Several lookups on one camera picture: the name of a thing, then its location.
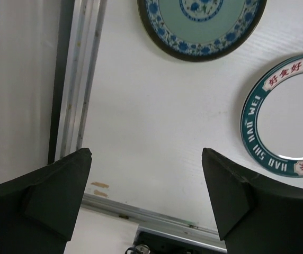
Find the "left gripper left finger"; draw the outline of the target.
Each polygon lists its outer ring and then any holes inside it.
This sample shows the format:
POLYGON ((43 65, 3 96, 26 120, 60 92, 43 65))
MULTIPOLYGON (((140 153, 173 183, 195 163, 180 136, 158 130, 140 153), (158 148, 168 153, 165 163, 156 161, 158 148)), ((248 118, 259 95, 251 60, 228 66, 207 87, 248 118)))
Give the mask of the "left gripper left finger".
POLYGON ((82 148, 0 184, 0 253, 64 253, 91 163, 82 148))

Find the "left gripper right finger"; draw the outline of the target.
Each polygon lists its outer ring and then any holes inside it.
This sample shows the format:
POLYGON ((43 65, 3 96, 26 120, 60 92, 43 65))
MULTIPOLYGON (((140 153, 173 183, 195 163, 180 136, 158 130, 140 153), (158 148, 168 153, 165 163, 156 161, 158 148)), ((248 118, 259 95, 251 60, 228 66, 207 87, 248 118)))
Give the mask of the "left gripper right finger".
POLYGON ((213 149, 202 167, 228 253, 303 253, 303 189, 243 167, 213 149))

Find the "white plate grey rim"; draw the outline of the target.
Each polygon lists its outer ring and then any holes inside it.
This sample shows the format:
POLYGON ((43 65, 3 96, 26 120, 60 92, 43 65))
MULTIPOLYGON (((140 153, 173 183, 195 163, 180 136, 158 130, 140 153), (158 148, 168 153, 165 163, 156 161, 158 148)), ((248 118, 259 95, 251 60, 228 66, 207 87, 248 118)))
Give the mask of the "white plate grey rim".
POLYGON ((303 54, 255 83, 243 105, 240 133, 247 152, 267 171, 303 177, 303 54))

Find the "dark green plate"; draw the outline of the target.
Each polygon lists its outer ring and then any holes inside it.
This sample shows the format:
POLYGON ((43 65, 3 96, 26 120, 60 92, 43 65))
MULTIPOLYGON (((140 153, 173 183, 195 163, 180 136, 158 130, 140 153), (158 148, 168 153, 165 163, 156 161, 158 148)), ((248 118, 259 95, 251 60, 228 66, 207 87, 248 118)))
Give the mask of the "dark green plate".
POLYGON ((212 61, 233 52, 253 33, 266 1, 137 1, 150 39, 168 55, 212 61))

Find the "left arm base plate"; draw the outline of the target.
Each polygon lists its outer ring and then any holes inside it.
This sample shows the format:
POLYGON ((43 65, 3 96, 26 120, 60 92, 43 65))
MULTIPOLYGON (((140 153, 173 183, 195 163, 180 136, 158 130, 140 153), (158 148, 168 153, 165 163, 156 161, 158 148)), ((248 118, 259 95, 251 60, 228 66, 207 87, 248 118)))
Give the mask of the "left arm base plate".
POLYGON ((125 253, 213 254, 222 252, 141 231, 125 253))

